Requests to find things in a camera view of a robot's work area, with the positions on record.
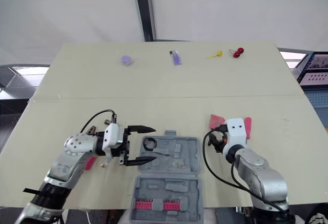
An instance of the pink cloth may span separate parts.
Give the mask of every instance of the pink cloth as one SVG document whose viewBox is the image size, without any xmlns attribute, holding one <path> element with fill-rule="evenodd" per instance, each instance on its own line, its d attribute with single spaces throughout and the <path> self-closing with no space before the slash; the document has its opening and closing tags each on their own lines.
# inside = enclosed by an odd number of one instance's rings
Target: pink cloth
<svg viewBox="0 0 328 224">
<path fill-rule="evenodd" d="M 217 128 L 224 123 L 225 123 L 225 119 L 223 117 L 217 115 L 211 115 L 210 129 Z"/>
</svg>

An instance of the white table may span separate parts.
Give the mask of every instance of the white table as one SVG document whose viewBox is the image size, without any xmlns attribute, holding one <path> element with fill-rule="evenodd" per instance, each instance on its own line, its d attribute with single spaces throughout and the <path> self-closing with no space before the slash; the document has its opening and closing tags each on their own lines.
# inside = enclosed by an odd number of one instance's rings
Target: white table
<svg viewBox="0 0 328 224">
<path fill-rule="evenodd" d="M 240 46 L 244 55 L 232 58 L 229 48 Z M 181 52 L 181 66 L 172 64 L 170 49 Z M 205 59 L 218 50 L 222 57 Z M 135 63 L 121 66 L 123 54 Z M 32 196 L 23 188 L 38 189 L 65 139 L 107 108 L 118 114 L 123 126 L 150 126 L 156 135 L 177 130 L 178 136 L 200 140 L 209 130 L 210 114 L 250 116 L 249 146 L 286 179 L 290 203 L 328 200 L 327 133 L 275 46 L 170 42 L 64 46 L 0 154 L 0 206 L 24 206 Z M 103 114 L 92 124 L 103 129 L 105 118 Z M 131 158 L 137 156 L 142 136 L 131 136 Z M 208 147 L 207 154 L 215 172 L 231 180 L 222 155 Z M 82 175 L 65 208 L 129 208 L 140 172 L 119 166 L 117 158 L 103 169 L 102 160 Z M 251 205 L 248 193 L 220 183 L 204 164 L 198 177 L 204 207 Z"/>
</svg>

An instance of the purple cap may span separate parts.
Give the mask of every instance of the purple cap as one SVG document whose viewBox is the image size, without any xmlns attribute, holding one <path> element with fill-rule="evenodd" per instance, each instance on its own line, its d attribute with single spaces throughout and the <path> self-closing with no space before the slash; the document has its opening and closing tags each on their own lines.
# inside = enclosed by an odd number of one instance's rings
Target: purple cap
<svg viewBox="0 0 328 224">
<path fill-rule="evenodd" d="M 121 63 L 123 65 L 130 65 L 130 64 L 132 64 L 132 59 L 130 56 L 124 55 L 121 57 Z"/>
</svg>

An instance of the black cable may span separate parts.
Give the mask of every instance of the black cable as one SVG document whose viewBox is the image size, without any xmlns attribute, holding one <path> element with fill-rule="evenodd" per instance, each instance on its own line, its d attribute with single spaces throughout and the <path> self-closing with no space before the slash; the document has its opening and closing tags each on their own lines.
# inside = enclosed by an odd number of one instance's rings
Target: black cable
<svg viewBox="0 0 328 224">
<path fill-rule="evenodd" d="M 261 197 L 261 196 L 258 196 L 257 194 L 253 193 L 252 191 L 250 191 L 249 189 L 247 189 L 246 187 L 244 187 L 240 182 L 237 181 L 237 179 L 235 178 L 235 175 L 234 175 L 234 171 L 233 171 L 233 170 L 234 170 L 234 161 L 231 163 L 231 176 L 232 176 L 232 179 L 234 180 L 234 182 L 237 183 L 237 185 L 235 185 L 235 184 L 233 184 L 233 183 L 230 183 L 230 182 L 228 182 L 228 181 L 226 181 L 226 180 L 220 178 L 219 176 L 217 176 L 217 175 L 212 171 L 212 169 L 210 168 L 210 166 L 209 166 L 209 164 L 208 164 L 208 162 L 207 162 L 206 156 L 205 156 L 205 142 L 206 142 L 206 138 L 207 138 L 211 133 L 213 133 L 214 131 L 217 131 L 217 129 L 212 129 L 211 131 L 209 131 L 209 132 L 205 135 L 205 137 L 204 137 L 204 139 L 203 139 L 203 157 L 204 157 L 204 162 L 205 162 L 205 165 L 206 165 L 207 169 L 211 172 L 211 174 L 212 174 L 215 178 L 217 178 L 219 181 L 221 181 L 221 182 L 223 182 L 223 183 L 225 183 L 225 184 L 227 184 L 227 185 L 229 185 L 229 186 L 231 186 L 231 187 L 235 187 L 235 188 L 238 188 L 238 189 L 241 189 L 241 190 L 243 190 L 243 191 L 248 192 L 248 193 L 251 194 L 253 197 L 255 197 L 255 198 L 261 200 L 263 203 L 266 203 L 267 205 L 270 205 L 270 206 L 276 208 L 276 209 L 279 210 L 281 213 L 283 213 L 283 214 L 289 216 L 289 219 L 291 219 L 289 213 L 288 213 L 286 210 L 283 210 L 281 207 L 277 206 L 276 204 L 274 204 L 274 203 L 272 203 L 272 202 L 270 202 L 270 201 L 264 199 L 264 198 Z"/>
<path fill-rule="evenodd" d="M 64 219 L 63 219 L 63 215 L 60 215 L 59 220 L 60 220 L 60 224 L 65 224 L 65 223 L 64 223 Z"/>
<path fill-rule="evenodd" d="M 210 166 L 209 166 L 209 164 L 208 164 L 208 162 L 207 162 L 206 155 L 205 155 L 205 141 L 206 141 L 206 138 L 207 138 L 211 133 L 213 133 L 214 131 L 216 131 L 216 129 L 212 129 L 210 132 L 208 132 L 208 133 L 205 135 L 204 139 L 203 139 L 203 157 L 204 157 L 205 165 L 206 165 L 207 169 L 211 172 L 211 174 L 212 174 L 215 178 L 217 178 L 219 181 L 221 181 L 221 182 L 223 182 L 223 183 L 225 183 L 225 184 L 227 184 L 227 185 L 229 185 L 229 186 L 231 186 L 231 187 L 235 187 L 235 188 L 239 188 L 239 189 L 241 189 L 240 186 L 235 185 L 235 184 L 232 184 L 232 183 L 230 183 L 230 182 L 228 182 L 228 181 L 226 181 L 226 180 L 220 178 L 219 176 L 217 176 L 217 175 L 212 171 L 212 169 L 210 168 Z"/>
<path fill-rule="evenodd" d="M 96 116 L 102 114 L 102 113 L 105 113 L 105 112 L 112 112 L 112 120 L 111 120 L 111 123 L 116 123 L 116 114 L 113 110 L 102 110 L 100 112 L 98 112 L 97 114 L 95 114 L 94 116 L 92 116 L 88 121 L 87 123 L 84 125 L 84 127 L 81 129 L 80 133 L 83 133 L 83 130 L 87 127 L 87 125 L 92 121 L 93 118 L 95 118 Z"/>
</svg>

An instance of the yellow toy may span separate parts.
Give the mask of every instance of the yellow toy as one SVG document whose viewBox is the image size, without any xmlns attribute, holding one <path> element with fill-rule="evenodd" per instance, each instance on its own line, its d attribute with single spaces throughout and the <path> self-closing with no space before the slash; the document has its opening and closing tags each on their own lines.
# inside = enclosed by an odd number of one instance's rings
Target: yellow toy
<svg viewBox="0 0 328 224">
<path fill-rule="evenodd" d="M 222 56 L 222 51 L 218 51 L 216 54 L 208 56 L 206 59 L 212 58 L 212 57 L 217 57 L 217 56 Z"/>
</svg>

